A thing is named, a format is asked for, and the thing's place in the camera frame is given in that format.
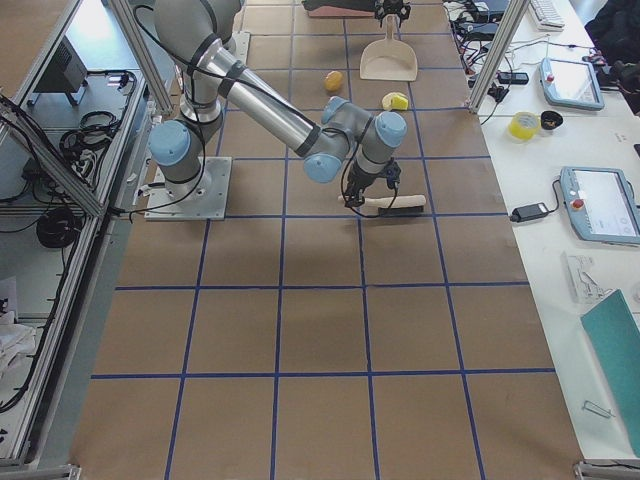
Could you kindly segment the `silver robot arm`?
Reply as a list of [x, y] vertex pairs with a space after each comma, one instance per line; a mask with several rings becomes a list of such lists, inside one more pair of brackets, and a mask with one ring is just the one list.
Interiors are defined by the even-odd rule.
[[342, 189], [349, 208], [363, 205], [376, 180], [398, 189], [401, 169], [393, 158], [407, 133], [395, 112], [372, 114], [339, 96], [328, 101], [322, 122], [308, 119], [227, 49], [240, 1], [158, 1], [157, 39], [187, 79], [182, 112], [199, 121], [225, 98], [304, 161], [307, 176], [329, 183], [351, 163]]

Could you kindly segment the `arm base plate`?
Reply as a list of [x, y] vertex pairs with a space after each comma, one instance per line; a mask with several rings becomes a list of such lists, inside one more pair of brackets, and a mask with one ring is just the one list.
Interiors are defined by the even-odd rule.
[[223, 48], [225, 53], [221, 52], [222, 59], [227, 64], [240, 61], [243, 64], [247, 62], [250, 33], [248, 31], [234, 31], [229, 38], [223, 39]]
[[167, 182], [158, 167], [144, 217], [149, 221], [222, 221], [226, 217], [228, 190], [232, 172], [231, 157], [207, 156], [204, 174], [185, 184]]

